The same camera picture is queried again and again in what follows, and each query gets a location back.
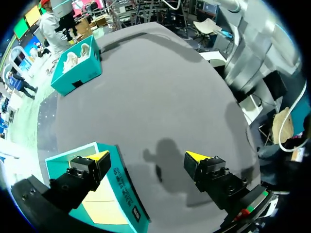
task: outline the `bag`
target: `bag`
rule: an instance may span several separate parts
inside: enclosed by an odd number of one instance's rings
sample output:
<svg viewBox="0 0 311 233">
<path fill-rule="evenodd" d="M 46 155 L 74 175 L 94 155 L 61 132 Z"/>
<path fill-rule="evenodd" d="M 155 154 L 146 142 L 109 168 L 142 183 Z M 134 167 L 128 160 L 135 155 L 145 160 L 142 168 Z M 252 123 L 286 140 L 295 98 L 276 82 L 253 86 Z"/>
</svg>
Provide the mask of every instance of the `bag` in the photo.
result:
<svg viewBox="0 0 311 233">
<path fill-rule="evenodd" d="M 43 54 L 40 51 L 38 51 L 38 57 L 43 57 Z"/>
</svg>

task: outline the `white cable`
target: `white cable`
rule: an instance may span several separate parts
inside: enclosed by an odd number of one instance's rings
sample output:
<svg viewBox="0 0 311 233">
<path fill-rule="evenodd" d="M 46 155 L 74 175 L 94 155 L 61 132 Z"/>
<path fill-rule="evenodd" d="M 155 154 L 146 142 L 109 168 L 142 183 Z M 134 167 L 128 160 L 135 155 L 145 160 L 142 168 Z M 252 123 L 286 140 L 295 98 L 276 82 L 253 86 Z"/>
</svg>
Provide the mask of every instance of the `white cable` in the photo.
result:
<svg viewBox="0 0 311 233">
<path fill-rule="evenodd" d="M 168 7 L 170 7 L 172 10 L 175 10 L 175 11 L 178 10 L 178 8 L 180 7 L 180 3 L 181 3 L 181 0 L 178 0 L 177 7 L 174 8 L 167 1 L 165 1 L 165 0 L 161 0 L 161 1 L 164 2 Z"/>
<path fill-rule="evenodd" d="M 284 119 L 283 122 L 282 122 L 280 132 L 278 133 L 278 145 L 280 146 L 280 148 L 282 149 L 282 151 L 285 151 L 285 152 L 293 152 L 293 151 L 295 151 L 295 150 L 297 150 L 297 149 L 303 147 L 303 146 L 307 143 L 307 141 L 308 141 L 308 139 L 306 139 L 301 145 L 299 145 L 298 147 L 295 147 L 294 149 L 286 149 L 286 148 L 284 148 L 284 147 L 282 146 L 282 144 L 281 144 L 281 133 L 282 133 L 282 129 L 283 129 L 283 127 L 284 127 L 284 124 L 285 124 L 285 122 L 286 122 L 288 116 L 291 114 L 292 110 L 294 109 L 294 107 L 296 107 L 296 105 L 298 104 L 298 102 L 300 101 L 300 99 L 302 98 L 302 96 L 304 95 L 304 93 L 305 93 L 305 91 L 306 91 L 306 88 L 307 88 L 307 81 L 305 82 L 305 85 L 303 86 L 300 95 L 298 96 L 298 98 L 296 99 L 296 101 L 293 103 L 293 105 L 291 106 L 290 110 L 288 111 L 288 113 L 287 113 L 285 119 Z"/>
</svg>

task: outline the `gray table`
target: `gray table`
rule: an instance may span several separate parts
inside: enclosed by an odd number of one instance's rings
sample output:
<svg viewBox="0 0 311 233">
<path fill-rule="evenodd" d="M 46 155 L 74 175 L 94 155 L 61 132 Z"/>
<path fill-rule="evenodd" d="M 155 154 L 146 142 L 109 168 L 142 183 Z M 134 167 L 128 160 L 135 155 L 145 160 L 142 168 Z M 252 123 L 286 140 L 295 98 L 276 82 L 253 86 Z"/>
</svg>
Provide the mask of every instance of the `gray table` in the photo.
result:
<svg viewBox="0 0 311 233">
<path fill-rule="evenodd" d="M 183 169 L 186 150 L 218 155 L 259 184 L 243 113 L 212 66 L 157 23 L 98 40 L 103 73 L 57 105 L 59 152 L 97 141 L 118 145 L 148 212 L 150 233 L 212 232 L 226 213 Z"/>
</svg>

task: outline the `display screen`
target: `display screen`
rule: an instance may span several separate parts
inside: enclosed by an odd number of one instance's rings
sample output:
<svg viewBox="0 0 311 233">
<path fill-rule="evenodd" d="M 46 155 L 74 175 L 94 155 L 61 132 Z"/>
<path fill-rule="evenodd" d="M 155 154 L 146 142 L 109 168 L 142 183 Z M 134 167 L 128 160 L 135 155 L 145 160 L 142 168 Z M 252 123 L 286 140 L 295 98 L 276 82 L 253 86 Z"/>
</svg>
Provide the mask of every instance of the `display screen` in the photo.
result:
<svg viewBox="0 0 311 233">
<path fill-rule="evenodd" d="M 29 26 L 33 26 L 40 18 L 41 14 L 37 6 L 31 9 L 26 15 Z"/>
<path fill-rule="evenodd" d="M 46 12 L 46 10 L 44 8 L 41 7 L 41 4 L 39 3 L 38 5 L 38 9 L 41 8 L 42 14 L 44 14 Z"/>
<path fill-rule="evenodd" d="M 21 37 L 28 31 L 28 26 L 26 24 L 26 21 L 22 18 L 17 25 L 14 27 L 14 33 L 18 39 L 21 39 Z"/>
</svg>

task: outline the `white chair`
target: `white chair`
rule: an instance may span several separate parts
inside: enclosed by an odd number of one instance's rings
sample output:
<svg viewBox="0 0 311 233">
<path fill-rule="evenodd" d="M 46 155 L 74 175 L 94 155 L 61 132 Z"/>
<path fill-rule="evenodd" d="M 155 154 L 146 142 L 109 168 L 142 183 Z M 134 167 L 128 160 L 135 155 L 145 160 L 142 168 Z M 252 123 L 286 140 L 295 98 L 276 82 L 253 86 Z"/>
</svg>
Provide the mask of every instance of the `white chair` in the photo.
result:
<svg viewBox="0 0 311 233">
<path fill-rule="evenodd" d="M 209 39 L 210 35 L 215 34 L 214 31 L 221 31 L 222 30 L 222 28 L 217 26 L 216 23 L 213 20 L 211 20 L 210 18 L 207 18 L 203 22 L 196 22 L 195 21 L 195 22 L 193 22 L 193 24 L 198 31 L 198 35 L 193 39 L 197 39 L 197 38 L 201 37 L 202 39 L 199 43 L 204 41 L 206 38 Z"/>
</svg>

